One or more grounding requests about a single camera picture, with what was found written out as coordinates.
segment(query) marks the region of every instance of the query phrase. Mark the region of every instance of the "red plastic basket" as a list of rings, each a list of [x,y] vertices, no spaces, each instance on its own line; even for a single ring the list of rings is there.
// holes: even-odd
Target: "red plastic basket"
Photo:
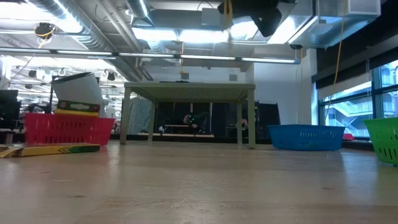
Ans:
[[[25,114],[25,142],[92,143],[106,145],[114,119],[69,114]]]

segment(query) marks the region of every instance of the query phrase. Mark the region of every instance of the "plastic basket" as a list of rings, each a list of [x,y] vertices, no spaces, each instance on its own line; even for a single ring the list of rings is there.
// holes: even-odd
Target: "plastic basket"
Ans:
[[[268,126],[272,145],[302,151],[339,150],[345,127],[304,124]]]
[[[398,118],[370,119],[364,123],[379,160],[398,165]]]
[[[114,119],[70,114],[25,114],[25,142],[92,143],[106,145]]]

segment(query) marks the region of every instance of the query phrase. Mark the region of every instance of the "table leg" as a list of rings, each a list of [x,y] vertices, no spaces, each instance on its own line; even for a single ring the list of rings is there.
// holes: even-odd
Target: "table leg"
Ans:
[[[236,133],[238,138],[238,144],[242,145],[242,103],[238,103],[236,108]]]
[[[148,141],[151,141],[153,139],[153,136],[154,136],[155,112],[156,112],[156,102],[152,102],[152,107],[150,109]]]
[[[120,130],[120,144],[126,143],[127,132],[129,129],[130,123],[130,95],[131,89],[125,88],[124,90],[124,100],[123,100],[123,111],[122,111],[122,120],[121,120],[121,130]]]
[[[248,91],[249,148],[256,148],[256,120],[254,112],[254,90]]]

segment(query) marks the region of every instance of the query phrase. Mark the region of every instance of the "table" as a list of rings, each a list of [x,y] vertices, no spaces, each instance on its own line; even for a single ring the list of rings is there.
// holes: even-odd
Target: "table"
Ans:
[[[236,103],[237,123],[242,123],[242,103],[248,101],[249,148],[256,147],[254,119],[255,84],[229,83],[124,83],[124,101],[121,122],[120,144],[126,143],[130,122],[131,93],[136,93],[152,102],[149,122],[148,141],[152,140],[155,123],[155,110],[158,102],[186,103]],[[237,125],[238,144],[242,144],[242,126]]]

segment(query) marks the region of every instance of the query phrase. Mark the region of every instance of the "person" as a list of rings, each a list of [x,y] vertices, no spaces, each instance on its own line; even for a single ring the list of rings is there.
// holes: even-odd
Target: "person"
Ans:
[[[209,121],[209,113],[202,112],[199,114],[187,114],[184,116],[183,123],[189,125],[194,132],[200,134],[208,133],[207,124]]]

